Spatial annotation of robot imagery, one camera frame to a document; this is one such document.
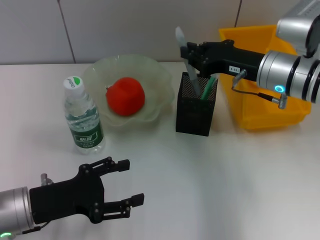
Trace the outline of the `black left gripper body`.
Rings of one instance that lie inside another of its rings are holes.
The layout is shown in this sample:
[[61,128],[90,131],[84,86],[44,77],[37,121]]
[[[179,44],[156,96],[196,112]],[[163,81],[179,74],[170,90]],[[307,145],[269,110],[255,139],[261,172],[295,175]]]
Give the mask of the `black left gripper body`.
[[33,221],[42,224],[81,214],[98,224],[103,221],[104,193],[101,174],[81,165],[72,179],[29,190]]

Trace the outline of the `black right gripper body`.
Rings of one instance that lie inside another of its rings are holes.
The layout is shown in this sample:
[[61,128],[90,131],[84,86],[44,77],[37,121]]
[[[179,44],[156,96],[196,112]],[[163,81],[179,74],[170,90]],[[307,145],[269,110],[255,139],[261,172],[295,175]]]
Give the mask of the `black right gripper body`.
[[237,48],[234,43],[233,40],[227,39],[221,42],[204,42],[200,44],[200,74],[205,77],[212,74],[235,76],[239,71],[230,70],[230,67],[235,67],[239,68],[240,71],[246,70],[246,80],[255,81],[260,63],[265,55]]

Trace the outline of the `grey glitter pen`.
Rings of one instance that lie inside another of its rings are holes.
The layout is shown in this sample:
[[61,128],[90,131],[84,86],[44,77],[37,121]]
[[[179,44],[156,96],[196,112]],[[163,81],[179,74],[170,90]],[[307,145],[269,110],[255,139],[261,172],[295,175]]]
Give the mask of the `grey glitter pen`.
[[[183,53],[187,53],[189,54],[188,52],[188,45],[187,45],[187,41],[185,39],[185,35],[182,31],[182,29],[177,26],[175,28],[175,38],[178,42],[178,45],[179,45],[179,48],[180,50],[182,50]],[[200,87],[200,84],[199,84],[199,80],[198,80],[198,76],[197,76],[197,73],[196,73],[196,70],[193,66],[191,66],[189,64],[189,60],[184,58],[183,59],[184,61],[184,64],[185,64],[185,67],[186,67],[186,70],[187,70],[187,73],[188,73],[188,76],[189,76],[189,80],[192,84],[192,87],[193,87],[193,90],[195,92],[195,94],[197,96],[200,96],[202,94],[201,92],[201,87]]]

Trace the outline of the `green pen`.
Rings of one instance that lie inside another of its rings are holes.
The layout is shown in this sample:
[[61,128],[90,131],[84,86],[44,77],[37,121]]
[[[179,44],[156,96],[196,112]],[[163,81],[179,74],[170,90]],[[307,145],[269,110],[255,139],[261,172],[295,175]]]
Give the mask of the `green pen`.
[[214,75],[211,75],[209,80],[208,80],[208,82],[207,82],[207,84],[206,84],[206,86],[205,86],[205,88],[204,88],[204,91],[203,91],[203,93],[201,95],[201,98],[200,98],[201,100],[207,100],[208,99],[208,97],[210,96],[216,81],[217,81],[217,78]]

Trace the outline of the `clear green-label water bottle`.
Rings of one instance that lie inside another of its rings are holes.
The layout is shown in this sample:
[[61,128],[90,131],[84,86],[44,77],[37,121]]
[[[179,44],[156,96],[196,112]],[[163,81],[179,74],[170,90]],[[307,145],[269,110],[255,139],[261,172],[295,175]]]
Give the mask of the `clear green-label water bottle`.
[[98,108],[79,76],[63,81],[64,115],[77,149],[84,155],[103,149],[104,133]]

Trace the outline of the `red-orange fruit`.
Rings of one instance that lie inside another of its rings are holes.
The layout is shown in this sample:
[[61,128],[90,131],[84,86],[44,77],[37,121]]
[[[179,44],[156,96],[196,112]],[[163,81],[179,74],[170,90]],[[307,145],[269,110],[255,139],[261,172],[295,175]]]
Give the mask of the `red-orange fruit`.
[[145,104],[145,92],[135,78],[118,79],[106,90],[109,108],[119,116],[127,117],[137,113]]

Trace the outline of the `pale green glass fruit plate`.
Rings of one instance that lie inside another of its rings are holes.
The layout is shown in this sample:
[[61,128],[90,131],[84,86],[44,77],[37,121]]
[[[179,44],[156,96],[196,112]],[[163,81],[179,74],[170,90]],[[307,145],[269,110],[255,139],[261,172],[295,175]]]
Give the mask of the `pale green glass fruit plate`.
[[[106,99],[107,88],[124,77],[136,79],[145,93],[144,106],[131,116],[114,113]],[[170,72],[156,60],[143,55],[125,54],[100,59],[87,67],[81,78],[96,103],[104,126],[123,127],[153,122],[175,97]]]

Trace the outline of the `black mesh pen holder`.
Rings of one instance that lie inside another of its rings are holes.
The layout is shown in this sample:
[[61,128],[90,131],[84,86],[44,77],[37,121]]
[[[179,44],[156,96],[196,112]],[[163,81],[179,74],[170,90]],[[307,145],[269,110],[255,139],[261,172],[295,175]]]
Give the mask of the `black mesh pen holder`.
[[206,99],[194,93],[187,72],[183,72],[180,80],[175,131],[198,136],[209,136],[216,103],[218,82],[216,81]]

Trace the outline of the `yellow plastic bin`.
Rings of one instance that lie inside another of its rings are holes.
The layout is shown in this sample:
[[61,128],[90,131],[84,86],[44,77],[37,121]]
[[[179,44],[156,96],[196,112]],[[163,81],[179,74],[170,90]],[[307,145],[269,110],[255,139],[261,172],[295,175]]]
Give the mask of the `yellow plastic bin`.
[[[221,28],[219,35],[222,41],[233,40],[234,46],[239,49],[263,54],[270,50],[296,54],[289,43],[276,37],[275,25]],[[221,74],[219,84],[233,119],[242,129],[260,130],[296,125],[311,112],[311,103],[297,98],[289,97],[286,108],[279,109],[276,104],[255,95],[234,92],[231,89],[232,79],[230,75]]]

